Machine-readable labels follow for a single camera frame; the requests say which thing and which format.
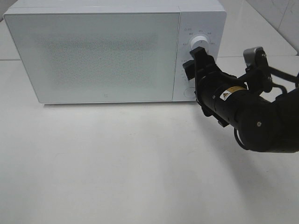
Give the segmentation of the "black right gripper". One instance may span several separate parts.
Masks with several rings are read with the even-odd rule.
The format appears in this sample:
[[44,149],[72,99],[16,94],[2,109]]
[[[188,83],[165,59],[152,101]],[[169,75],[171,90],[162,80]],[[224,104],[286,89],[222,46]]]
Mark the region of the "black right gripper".
[[183,64],[187,80],[195,80],[196,96],[206,116],[214,116],[223,127],[238,127],[236,113],[240,103],[233,97],[238,91],[247,91],[246,84],[235,76],[222,72],[214,58],[203,47],[190,51],[193,60]]

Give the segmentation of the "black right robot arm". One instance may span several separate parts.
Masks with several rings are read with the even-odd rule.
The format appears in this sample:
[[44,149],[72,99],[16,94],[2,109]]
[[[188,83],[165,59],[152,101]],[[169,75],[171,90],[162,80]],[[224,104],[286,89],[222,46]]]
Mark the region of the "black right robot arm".
[[299,150],[299,78],[268,65],[262,47],[243,52],[246,70],[236,77],[223,72],[203,47],[191,50],[183,64],[195,82],[196,101],[207,117],[232,126],[245,150],[295,153]]

